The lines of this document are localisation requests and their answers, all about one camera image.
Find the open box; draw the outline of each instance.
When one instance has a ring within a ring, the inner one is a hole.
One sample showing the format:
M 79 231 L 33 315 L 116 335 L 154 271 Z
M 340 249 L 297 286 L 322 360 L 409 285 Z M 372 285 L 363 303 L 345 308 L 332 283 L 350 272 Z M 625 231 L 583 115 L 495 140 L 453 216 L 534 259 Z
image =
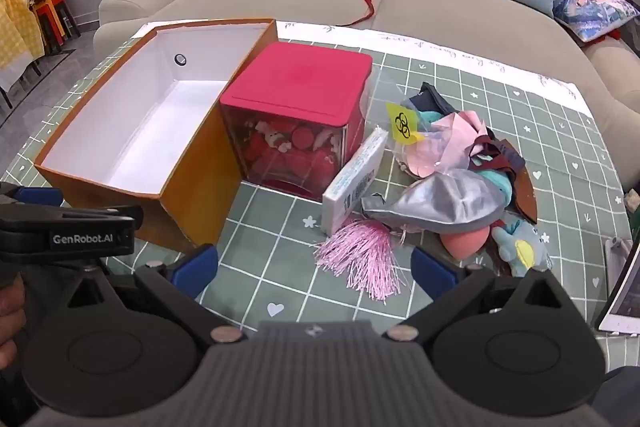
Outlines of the open box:
M 138 237 L 218 241 L 242 179 L 218 99 L 271 42 L 270 19 L 157 26 L 78 101 L 34 165 L 72 206 L 139 204 Z

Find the pink pom-pom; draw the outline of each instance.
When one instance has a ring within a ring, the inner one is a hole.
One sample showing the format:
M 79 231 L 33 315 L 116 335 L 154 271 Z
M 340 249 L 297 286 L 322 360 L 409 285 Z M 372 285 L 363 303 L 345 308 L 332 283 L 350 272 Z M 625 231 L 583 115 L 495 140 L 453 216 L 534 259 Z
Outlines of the pink pom-pom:
M 374 300 L 400 293 L 391 235 L 382 223 L 354 221 L 334 233 L 314 255 L 318 266 L 336 277 L 348 271 L 347 288 L 367 291 Z

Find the human hand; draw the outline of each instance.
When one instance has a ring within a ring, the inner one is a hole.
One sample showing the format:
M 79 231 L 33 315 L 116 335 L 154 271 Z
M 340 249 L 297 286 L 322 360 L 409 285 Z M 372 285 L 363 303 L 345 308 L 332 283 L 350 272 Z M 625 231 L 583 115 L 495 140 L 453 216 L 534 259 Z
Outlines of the human hand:
M 0 369 L 7 368 L 18 348 L 12 338 L 26 324 L 24 313 L 24 284 L 18 275 L 11 286 L 0 290 Z

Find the metal screw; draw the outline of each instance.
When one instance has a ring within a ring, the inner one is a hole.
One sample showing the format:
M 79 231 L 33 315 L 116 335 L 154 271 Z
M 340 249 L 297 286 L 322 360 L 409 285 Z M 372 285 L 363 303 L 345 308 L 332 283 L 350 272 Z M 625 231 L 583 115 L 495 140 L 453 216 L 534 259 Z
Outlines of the metal screw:
M 211 330 L 211 338 L 220 344 L 230 344 L 242 338 L 242 331 L 233 326 L 218 326 Z
M 418 330 L 413 326 L 398 324 L 386 330 L 386 335 L 396 342 L 411 342 L 418 336 Z

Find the brown leather piece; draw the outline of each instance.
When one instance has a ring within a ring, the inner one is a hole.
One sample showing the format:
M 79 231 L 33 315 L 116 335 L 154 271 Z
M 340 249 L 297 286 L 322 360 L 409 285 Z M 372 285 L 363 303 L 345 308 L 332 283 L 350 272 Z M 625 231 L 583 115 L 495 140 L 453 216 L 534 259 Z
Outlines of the brown leather piece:
M 501 140 L 500 143 L 514 151 L 517 151 L 517 149 L 511 145 L 508 140 Z M 534 225 L 538 222 L 538 204 L 536 203 L 536 194 L 533 190 L 531 178 L 529 177 L 529 172 L 526 167 L 524 167 L 520 172 L 516 172 L 516 179 L 513 182 L 512 201 L 523 217 Z

